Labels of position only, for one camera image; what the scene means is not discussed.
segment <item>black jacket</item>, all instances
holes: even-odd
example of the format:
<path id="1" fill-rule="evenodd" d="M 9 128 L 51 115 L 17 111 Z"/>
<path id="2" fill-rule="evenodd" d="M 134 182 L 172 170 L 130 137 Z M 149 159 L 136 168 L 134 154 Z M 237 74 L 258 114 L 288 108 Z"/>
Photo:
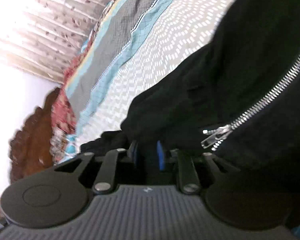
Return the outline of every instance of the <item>black jacket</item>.
<path id="1" fill-rule="evenodd" d="M 161 140 L 168 148 L 201 154 L 202 130 L 236 119 L 285 75 L 299 54 L 300 0 L 236 0 L 208 45 L 132 101 L 121 128 L 130 140 Z M 262 121 L 258 115 L 263 113 L 258 114 L 247 124 L 255 131 L 245 134 L 249 148 L 227 149 L 231 138 L 242 138 L 233 132 L 216 154 L 241 168 L 259 168 L 286 155 L 291 144 L 300 145 L 300 119 L 296 125 L 288 124 L 300 118 L 300 93 L 287 90 L 289 95 L 280 95 L 277 101 L 293 100 L 294 109 L 286 114 L 273 110 Z M 283 123 L 293 127 L 289 140 L 282 136 Z M 271 140 L 273 136 L 285 140 Z"/>

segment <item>brown wooden furniture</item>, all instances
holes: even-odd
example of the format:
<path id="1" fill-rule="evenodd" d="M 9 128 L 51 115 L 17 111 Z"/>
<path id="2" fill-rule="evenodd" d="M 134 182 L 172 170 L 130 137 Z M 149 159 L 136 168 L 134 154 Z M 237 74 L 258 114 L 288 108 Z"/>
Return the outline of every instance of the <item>brown wooden furniture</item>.
<path id="1" fill-rule="evenodd" d="M 58 94 L 59 88 L 49 93 L 44 108 L 37 107 L 10 141 L 11 183 L 53 165 L 50 154 L 51 106 Z"/>

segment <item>bed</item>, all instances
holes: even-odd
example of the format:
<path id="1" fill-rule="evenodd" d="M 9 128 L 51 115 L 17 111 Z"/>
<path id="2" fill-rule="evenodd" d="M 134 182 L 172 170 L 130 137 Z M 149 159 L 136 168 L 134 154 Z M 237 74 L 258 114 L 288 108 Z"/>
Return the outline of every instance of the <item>bed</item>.
<path id="1" fill-rule="evenodd" d="M 103 131 L 118 130 L 136 95 L 207 44 L 232 1 L 116 1 L 65 84 L 77 152 Z"/>

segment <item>white wall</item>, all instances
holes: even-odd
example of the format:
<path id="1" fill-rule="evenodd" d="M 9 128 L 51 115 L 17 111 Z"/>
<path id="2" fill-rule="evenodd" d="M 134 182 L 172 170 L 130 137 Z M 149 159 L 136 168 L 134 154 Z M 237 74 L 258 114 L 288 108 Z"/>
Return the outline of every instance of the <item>white wall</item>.
<path id="1" fill-rule="evenodd" d="M 58 84 L 8 66 L 0 66 L 0 196 L 9 185 L 9 140 L 47 93 Z"/>

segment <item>curtain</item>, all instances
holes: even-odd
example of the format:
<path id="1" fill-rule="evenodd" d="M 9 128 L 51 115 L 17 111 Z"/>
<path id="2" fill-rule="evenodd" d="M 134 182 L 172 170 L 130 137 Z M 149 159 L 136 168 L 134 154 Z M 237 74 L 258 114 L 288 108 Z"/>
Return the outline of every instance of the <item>curtain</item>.
<path id="1" fill-rule="evenodd" d="M 0 62 L 62 83 L 111 0 L 0 0 Z"/>

